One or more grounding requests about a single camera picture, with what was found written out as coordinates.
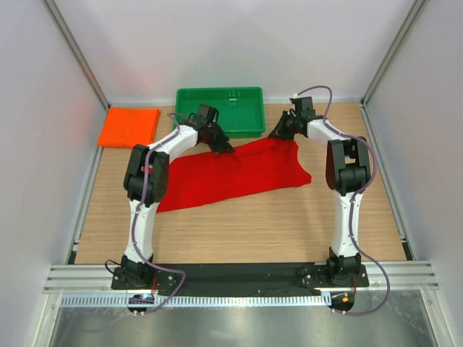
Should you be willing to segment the red t shirt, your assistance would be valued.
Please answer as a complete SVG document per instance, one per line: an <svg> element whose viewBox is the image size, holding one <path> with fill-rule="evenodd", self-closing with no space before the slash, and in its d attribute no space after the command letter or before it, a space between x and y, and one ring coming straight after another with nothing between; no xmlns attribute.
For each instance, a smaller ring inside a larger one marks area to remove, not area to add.
<svg viewBox="0 0 463 347"><path fill-rule="evenodd" d="M159 213L209 205L251 194L312 181L298 161L293 140L263 138L235 148L233 153L182 156L169 168L166 196Z"/></svg>

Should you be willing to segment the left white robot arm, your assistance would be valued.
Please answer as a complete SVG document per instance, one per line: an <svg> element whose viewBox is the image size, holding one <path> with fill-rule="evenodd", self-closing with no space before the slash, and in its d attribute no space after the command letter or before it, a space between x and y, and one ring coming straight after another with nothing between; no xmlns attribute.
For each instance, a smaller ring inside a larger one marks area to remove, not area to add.
<svg viewBox="0 0 463 347"><path fill-rule="evenodd" d="M215 153L233 153L229 138L218 124L219 111L199 105L189 115L169 113L175 128L161 140L136 145L129 157L123 186L130 206L129 241L113 271L113 289L144 289L163 269L153 263L153 228L156 212L166 196L170 164L201 143Z"/></svg>

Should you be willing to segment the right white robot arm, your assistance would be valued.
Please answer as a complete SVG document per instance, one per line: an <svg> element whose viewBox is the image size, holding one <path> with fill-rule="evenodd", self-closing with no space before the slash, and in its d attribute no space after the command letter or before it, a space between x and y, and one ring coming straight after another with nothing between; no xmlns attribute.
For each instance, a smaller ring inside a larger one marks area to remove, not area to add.
<svg viewBox="0 0 463 347"><path fill-rule="evenodd" d="M301 134L326 149L325 178L334 193L334 238L324 265L309 263L298 270L306 288L369 286L358 228L363 189L371 179L368 144L363 137L349 137L315 114L311 97L294 96L293 108L284 111L270 138L283 141Z"/></svg>

